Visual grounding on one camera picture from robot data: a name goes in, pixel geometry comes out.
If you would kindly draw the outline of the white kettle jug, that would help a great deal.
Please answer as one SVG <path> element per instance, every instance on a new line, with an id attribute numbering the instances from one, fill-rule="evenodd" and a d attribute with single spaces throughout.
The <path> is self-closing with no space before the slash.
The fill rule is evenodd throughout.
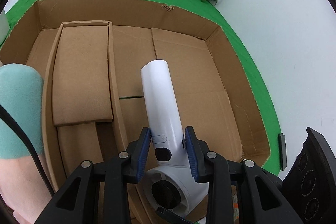
<path id="1" fill-rule="evenodd" d="M 7 34 L 9 33 L 9 30 L 10 26 L 7 20 L 6 13 L 4 10 L 2 10 L 0 15 L 0 44 L 2 44 L 5 41 Z"/>

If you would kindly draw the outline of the large shallow cardboard tray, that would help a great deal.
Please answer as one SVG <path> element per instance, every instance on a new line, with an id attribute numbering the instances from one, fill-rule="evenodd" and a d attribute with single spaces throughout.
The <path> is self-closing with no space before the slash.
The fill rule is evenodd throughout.
<path id="1" fill-rule="evenodd" d="M 168 64 L 181 122 L 229 160 L 264 164 L 270 146 L 244 68 L 221 26 L 192 12 L 142 0 L 42 0 L 18 21 L 1 47 L 4 64 L 33 67 L 45 78 L 60 24 L 108 20 L 128 143 L 148 124 L 141 68 Z"/>

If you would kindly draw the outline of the green white medicine box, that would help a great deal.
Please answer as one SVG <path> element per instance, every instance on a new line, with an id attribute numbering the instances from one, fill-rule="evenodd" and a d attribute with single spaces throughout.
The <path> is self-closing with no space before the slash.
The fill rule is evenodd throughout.
<path id="1" fill-rule="evenodd" d="M 237 187 L 236 185 L 231 185 L 232 190 L 232 204 L 233 204 L 233 216 L 234 216 L 234 224 L 239 223 L 239 205 L 238 205 L 238 195 L 237 195 Z M 205 224 L 206 216 L 196 221 L 196 223 Z"/>

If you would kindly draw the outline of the black phone on table edge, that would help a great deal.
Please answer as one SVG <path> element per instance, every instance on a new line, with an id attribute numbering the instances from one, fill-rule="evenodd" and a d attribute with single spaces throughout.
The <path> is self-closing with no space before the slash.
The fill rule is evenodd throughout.
<path id="1" fill-rule="evenodd" d="M 286 154 L 286 140 L 283 133 L 278 134 L 278 146 L 280 154 L 280 168 L 285 170 L 287 168 L 287 154 Z"/>

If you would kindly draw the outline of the white hair dryer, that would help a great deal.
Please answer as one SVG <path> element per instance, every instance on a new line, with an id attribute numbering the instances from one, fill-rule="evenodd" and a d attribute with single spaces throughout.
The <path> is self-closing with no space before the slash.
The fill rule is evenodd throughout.
<path id="1" fill-rule="evenodd" d="M 167 62 L 149 62 L 141 69 L 141 79 L 158 164 L 146 171 L 143 191 L 154 209 L 163 207 L 184 218 L 205 198 L 208 185 L 192 177 Z"/>

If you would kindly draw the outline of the pink pig plush toy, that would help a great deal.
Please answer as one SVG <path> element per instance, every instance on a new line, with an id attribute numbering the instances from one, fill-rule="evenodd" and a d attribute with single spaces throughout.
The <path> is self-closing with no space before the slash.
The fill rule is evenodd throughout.
<path id="1" fill-rule="evenodd" d="M 43 79 L 22 64 L 1 67 L 1 197 L 19 223 L 35 223 L 49 203 L 42 138 Z"/>

